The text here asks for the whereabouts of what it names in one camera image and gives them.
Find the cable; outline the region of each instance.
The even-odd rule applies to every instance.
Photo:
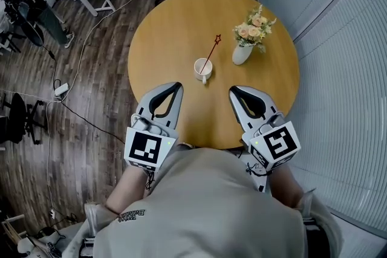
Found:
[[[148,176],[148,181],[145,184],[145,189],[150,190],[152,183],[155,181],[155,173],[152,171],[144,170]]]
[[[268,176],[268,175],[270,175],[270,174],[272,174],[272,170],[271,171],[269,171],[269,172],[266,172],[265,174],[257,174],[255,171],[253,171],[253,169],[254,168],[256,168],[256,165],[257,164],[254,164],[254,166],[252,166],[252,167],[250,167],[250,164],[249,163],[247,163],[247,168],[246,168],[246,172],[248,173],[248,174],[254,174],[255,176]]]
[[[112,134],[111,132],[108,132],[108,131],[105,131],[105,130],[99,128],[98,126],[96,126],[96,125],[90,123],[90,122],[89,122],[87,119],[85,119],[84,117],[80,116],[78,113],[74,112],[74,111],[73,111],[72,109],[70,109],[67,105],[65,105],[65,104],[63,103],[63,101],[61,101],[60,103],[63,104],[67,109],[69,109],[70,112],[74,113],[76,116],[80,117],[81,119],[83,119],[83,120],[84,120],[85,122],[87,122],[88,124],[92,125],[93,127],[97,128],[98,130],[101,130],[102,132],[104,132],[104,133],[106,133],[106,134],[108,134],[108,135],[113,136],[114,138],[116,138],[117,140],[119,140],[119,142],[121,142],[122,144],[125,144],[125,142],[122,141],[122,140],[121,140],[118,136],[116,136],[115,134]]]
[[[50,141],[51,141],[51,135],[50,135],[50,126],[49,126],[49,121],[48,121],[48,107],[50,106],[50,104],[52,103],[62,103],[69,111],[71,111],[72,113],[74,113],[75,115],[77,115],[78,117],[80,117],[81,119],[83,119],[85,122],[87,122],[88,124],[92,125],[93,127],[99,129],[100,131],[102,132],[105,132],[109,135],[112,135],[114,138],[118,139],[120,142],[122,142],[123,144],[125,144],[125,142],[123,140],[121,140],[119,137],[117,137],[116,135],[108,132],[108,131],[104,131],[103,129],[97,127],[96,125],[90,123],[87,119],[85,119],[84,117],[80,116],[78,113],[75,113],[72,109],[70,109],[67,105],[65,105],[63,103],[63,101],[67,98],[68,94],[70,93],[70,91],[73,89],[74,87],[74,84],[75,84],[75,81],[77,79],[77,76],[78,76],[78,73],[79,73],[79,68],[80,68],[80,62],[82,60],[82,55],[83,55],[83,51],[85,49],[85,45],[86,45],[86,42],[87,42],[87,39],[89,38],[90,34],[93,32],[93,30],[106,18],[108,18],[109,16],[113,15],[115,12],[121,10],[124,6],[126,6],[127,4],[129,4],[130,2],[132,2],[133,0],[129,0],[127,3],[123,4],[121,7],[119,7],[116,11],[110,13],[109,15],[106,15],[105,17],[103,17],[90,31],[89,33],[87,34],[86,36],[86,39],[83,43],[83,46],[82,46],[82,50],[80,52],[80,57],[79,57],[79,63],[78,63],[78,67],[77,67],[77,72],[76,72],[76,75],[74,77],[74,80],[73,80],[73,83],[71,85],[71,88],[68,90],[68,92],[66,93],[66,95],[63,97],[63,98],[59,98],[59,97],[56,97],[57,99],[60,99],[60,100],[57,100],[57,101],[50,101],[47,106],[46,106],[46,119],[47,119],[47,133],[48,133],[48,159],[47,159],[47,171],[46,171],[46,174],[47,174],[47,187],[48,187],[48,191],[50,193],[50,201],[51,201],[51,206],[52,206],[52,209],[57,211],[55,208],[54,208],[54,201],[53,201],[53,194],[52,194],[52,191],[51,191],[51,186],[50,186],[50,178],[49,178],[49,175],[48,175],[48,172],[49,172],[49,169],[50,169],[50,155],[51,155],[51,152],[50,152]],[[54,74],[53,74],[53,88],[55,90],[55,82],[58,80],[59,83],[60,83],[60,80],[59,79],[55,79],[55,74],[56,74],[56,65],[57,65],[57,62],[55,60],[55,57],[53,57],[52,53],[50,53],[50,51],[48,51],[49,55],[51,58],[53,58],[53,60],[55,61],[55,67],[54,67]]]
[[[103,18],[97,23],[97,25],[95,25],[95,26],[89,31],[88,35],[86,36],[85,42],[83,43],[82,50],[81,50],[81,52],[80,52],[78,68],[77,68],[77,72],[76,72],[75,77],[74,77],[74,80],[73,80],[73,84],[71,84],[70,89],[68,90],[66,96],[62,99],[62,101],[64,101],[64,100],[67,98],[68,94],[71,92],[71,90],[72,90],[73,87],[74,87],[75,81],[76,81],[76,79],[77,79],[77,77],[78,77],[78,73],[79,73],[80,61],[82,60],[83,51],[84,51],[84,49],[85,49],[85,45],[86,45],[87,39],[89,39],[89,36],[90,36],[91,32],[92,32],[92,31],[93,31],[93,30],[94,30],[94,29],[95,29],[95,28],[96,28],[96,27],[97,27],[104,19],[106,19],[106,18],[108,18],[109,16],[113,15],[115,12],[121,10],[124,6],[126,6],[127,4],[130,4],[131,2],[132,2],[132,0],[129,0],[127,3],[125,3],[125,4],[123,4],[121,7],[119,7],[116,11],[113,11],[113,12],[110,13],[109,15],[106,15],[105,17],[103,17]]]
[[[49,124],[49,121],[48,121],[48,107],[50,106],[50,104],[52,104],[53,102],[49,102],[49,104],[46,105],[46,119],[47,119],[47,133],[48,133],[48,159],[47,159],[47,170],[46,170],[46,177],[47,177],[47,186],[48,186],[48,192],[50,193],[50,201],[51,201],[51,208],[53,210],[55,210],[54,208],[54,201],[53,201],[53,193],[51,192],[51,186],[50,186],[50,178],[48,177],[48,170],[50,168],[50,140],[51,140],[51,136],[50,136],[50,124]]]
[[[9,91],[7,89],[1,89],[1,88],[0,88],[0,91],[10,92],[11,94],[19,94],[19,95],[34,97],[34,98],[37,98],[37,99],[40,99],[40,100],[43,100],[43,101],[46,101],[46,102],[51,102],[51,103],[52,102],[59,102],[59,101],[53,101],[53,100],[50,100],[50,99],[47,99],[47,98],[39,97],[39,96],[36,96],[36,95],[23,94],[22,92],[19,92],[19,91]]]

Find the mug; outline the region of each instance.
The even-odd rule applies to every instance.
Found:
[[[212,62],[209,60],[206,63],[206,60],[207,60],[206,58],[199,58],[193,65],[193,68],[195,70],[195,77],[198,80],[201,80],[203,84],[207,83],[207,80],[210,78],[212,73]]]

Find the star wand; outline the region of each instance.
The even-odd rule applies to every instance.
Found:
[[[201,74],[201,72],[203,71],[204,67],[207,65],[207,62],[208,62],[208,60],[210,59],[211,54],[212,54],[214,48],[219,44],[219,42],[221,42],[220,34],[217,34],[217,35],[216,35],[216,38],[215,38],[215,44],[213,45],[212,50],[211,50],[211,53],[208,55],[207,60],[206,60],[206,62],[204,63],[203,68],[202,68],[201,71],[200,71],[200,74]]]

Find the yellow rose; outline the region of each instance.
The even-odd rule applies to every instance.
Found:
[[[254,27],[254,26],[249,27],[249,36],[258,37],[260,34],[261,32],[257,27]]]
[[[244,39],[249,36],[249,27],[246,23],[238,26],[238,34]]]
[[[259,19],[261,21],[262,24],[266,24],[267,23],[267,18],[261,16],[261,18]]]
[[[259,14],[255,14],[253,17],[252,17],[252,23],[254,26],[261,26],[262,25],[262,22],[260,21],[259,19]]]

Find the white vase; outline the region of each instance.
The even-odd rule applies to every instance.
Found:
[[[242,65],[252,53],[254,46],[241,47],[239,44],[236,45],[234,53],[232,54],[232,62],[235,65]]]

